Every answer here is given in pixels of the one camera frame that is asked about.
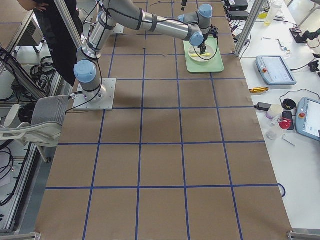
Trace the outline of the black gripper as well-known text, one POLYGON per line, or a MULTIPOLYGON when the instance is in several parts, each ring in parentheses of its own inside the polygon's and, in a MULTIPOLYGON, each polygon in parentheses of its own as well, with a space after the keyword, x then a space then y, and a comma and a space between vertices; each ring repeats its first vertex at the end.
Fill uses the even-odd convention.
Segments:
MULTIPOLYGON (((187 0, 182 0, 182 1, 181 1, 181 10, 182 10, 182 11, 185 10, 186 5, 187 5, 187 0)), ((206 45, 205 45, 205 41, 203 41, 203 42, 201 43, 201 45, 198 46, 198 49, 199 49, 199 53, 200 53, 200 54, 204 54, 204 53, 206 52, 207 47, 206 47, 206 45)))

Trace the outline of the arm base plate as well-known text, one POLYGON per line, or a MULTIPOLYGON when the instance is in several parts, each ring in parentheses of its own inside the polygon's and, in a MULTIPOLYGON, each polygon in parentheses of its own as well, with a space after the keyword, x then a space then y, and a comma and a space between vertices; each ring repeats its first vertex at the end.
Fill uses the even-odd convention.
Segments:
POLYGON ((103 78, 102 86, 93 92, 83 90, 79 84, 77 91, 81 92, 75 96, 73 110, 75 111, 92 111, 107 110, 111 111, 114 106, 116 78, 103 78))
POLYGON ((112 35, 117 35, 117 34, 123 34, 125 30, 125 27, 119 23, 116 24, 114 29, 112 30, 112 35))

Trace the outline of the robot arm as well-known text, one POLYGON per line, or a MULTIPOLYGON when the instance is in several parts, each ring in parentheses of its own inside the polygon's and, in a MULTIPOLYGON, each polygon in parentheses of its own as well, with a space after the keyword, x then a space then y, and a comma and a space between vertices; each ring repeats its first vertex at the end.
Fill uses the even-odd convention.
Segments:
POLYGON ((193 47, 205 44, 211 27, 213 7, 202 4, 198 10, 180 15, 176 19, 144 11, 131 0, 104 0, 95 26, 86 41, 78 48, 73 71, 82 88, 83 99, 95 102, 103 98, 99 58, 105 42, 116 25, 132 31, 158 33, 187 41, 193 47))

